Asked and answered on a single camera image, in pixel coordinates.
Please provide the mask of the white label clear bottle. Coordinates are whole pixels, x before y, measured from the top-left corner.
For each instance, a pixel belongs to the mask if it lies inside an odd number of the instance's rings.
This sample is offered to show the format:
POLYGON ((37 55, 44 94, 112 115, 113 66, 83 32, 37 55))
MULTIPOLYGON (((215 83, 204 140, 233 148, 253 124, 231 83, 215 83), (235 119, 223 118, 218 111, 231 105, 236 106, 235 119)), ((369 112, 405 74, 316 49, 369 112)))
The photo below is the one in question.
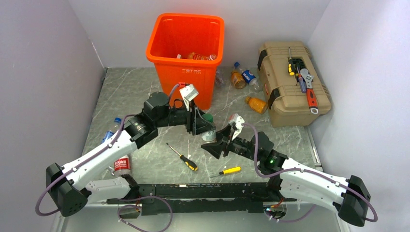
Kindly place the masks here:
MULTIPOLYGON (((211 114, 203 114, 203 118, 207 120, 210 123, 213 123, 213 116, 211 114)), ((202 139, 206 143, 212 143, 216 141, 216 131, 215 130, 209 130, 201 135, 202 139)))

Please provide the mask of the red label water bottle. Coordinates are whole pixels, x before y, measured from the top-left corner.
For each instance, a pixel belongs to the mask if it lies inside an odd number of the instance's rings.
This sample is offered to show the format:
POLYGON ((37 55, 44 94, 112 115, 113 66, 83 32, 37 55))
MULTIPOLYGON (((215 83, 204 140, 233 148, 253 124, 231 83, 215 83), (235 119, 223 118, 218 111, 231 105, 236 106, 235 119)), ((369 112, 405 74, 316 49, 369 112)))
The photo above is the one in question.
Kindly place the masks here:
POLYGON ((114 162, 113 175, 119 177, 121 175, 131 175, 131 159, 129 155, 125 155, 114 162))

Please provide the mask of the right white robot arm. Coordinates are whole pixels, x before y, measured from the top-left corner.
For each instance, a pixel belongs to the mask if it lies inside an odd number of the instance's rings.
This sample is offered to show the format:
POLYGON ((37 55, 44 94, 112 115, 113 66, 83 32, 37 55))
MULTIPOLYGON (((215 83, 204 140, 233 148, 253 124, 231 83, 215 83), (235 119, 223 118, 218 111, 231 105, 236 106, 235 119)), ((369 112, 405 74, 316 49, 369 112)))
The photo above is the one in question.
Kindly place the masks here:
POLYGON ((234 137, 237 131, 234 126, 226 126, 217 132, 215 142, 201 148, 217 159, 235 153, 253 161, 256 174, 269 179, 266 185, 269 199, 296 199, 321 206, 357 227, 367 221, 378 221, 371 195, 360 177, 320 172, 276 151, 262 131, 254 130, 250 141, 234 137))

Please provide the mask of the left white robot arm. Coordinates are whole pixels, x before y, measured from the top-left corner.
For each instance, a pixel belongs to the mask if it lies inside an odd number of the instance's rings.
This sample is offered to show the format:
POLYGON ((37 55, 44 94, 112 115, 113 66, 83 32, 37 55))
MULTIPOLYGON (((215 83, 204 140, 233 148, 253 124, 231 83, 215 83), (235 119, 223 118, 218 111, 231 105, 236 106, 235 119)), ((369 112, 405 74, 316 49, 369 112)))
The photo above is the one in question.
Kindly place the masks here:
POLYGON ((139 186, 128 174, 112 181, 94 181, 94 177, 121 157, 146 145, 158 136, 158 129, 185 126, 192 135, 215 129, 195 104, 196 93, 183 98, 179 108, 170 106, 170 97, 155 92, 144 102, 141 113, 126 115, 118 130, 105 142, 80 158, 64 165, 53 163, 45 170, 46 190, 64 217, 79 212, 87 203, 107 199, 123 199, 132 203, 138 199, 139 186))

